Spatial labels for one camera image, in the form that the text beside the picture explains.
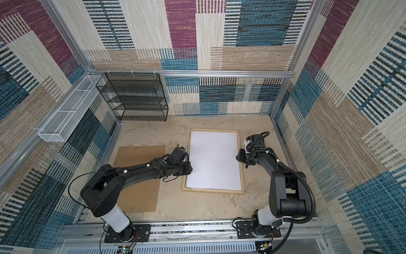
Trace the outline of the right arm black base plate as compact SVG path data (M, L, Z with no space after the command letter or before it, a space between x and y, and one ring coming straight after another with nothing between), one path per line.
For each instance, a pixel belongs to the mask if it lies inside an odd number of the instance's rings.
M233 226L236 228L237 237L239 239L249 239L249 238L280 238L281 232L277 228L273 228L271 231L266 230L265 233L255 234L251 227L251 222L245 220L238 220L233 222Z

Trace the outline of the brown cardboard backing board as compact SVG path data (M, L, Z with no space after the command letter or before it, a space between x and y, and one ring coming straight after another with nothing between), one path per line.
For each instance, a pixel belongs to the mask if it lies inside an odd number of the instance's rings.
M165 146L119 147L114 167L130 167L150 162L165 154ZM148 180L121 191L118 206L126 213L156 211L160 180Z

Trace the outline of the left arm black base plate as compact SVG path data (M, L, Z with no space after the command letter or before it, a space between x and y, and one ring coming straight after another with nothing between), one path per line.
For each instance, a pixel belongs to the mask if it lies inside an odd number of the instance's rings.
M130 224L121 232L116 232L111 226L109 226L104 238L104 243L128 244L136 242L148 242L150 230L150 224Z

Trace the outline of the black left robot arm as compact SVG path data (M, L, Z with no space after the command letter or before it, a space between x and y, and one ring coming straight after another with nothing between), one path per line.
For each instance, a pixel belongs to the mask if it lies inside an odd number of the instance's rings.
M103 165L82 188L80 196L92 214L108 224L105 243L148 241L146 233L150 227L137 228L118 206L121 191L141 182L190 175L191 172L187 150L177 146L171 154L145 164L116 168Z

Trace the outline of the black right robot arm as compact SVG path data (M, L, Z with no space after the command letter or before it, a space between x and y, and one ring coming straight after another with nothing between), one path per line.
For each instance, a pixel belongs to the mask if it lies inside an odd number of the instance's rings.
M254 134L244 140L236 160L248 166L260 165L271 177L269 204L251 217L253 235L265 237L283 223L305 224L316 212L316 199L306 176L285 165L273 149L265 146L269 132Z

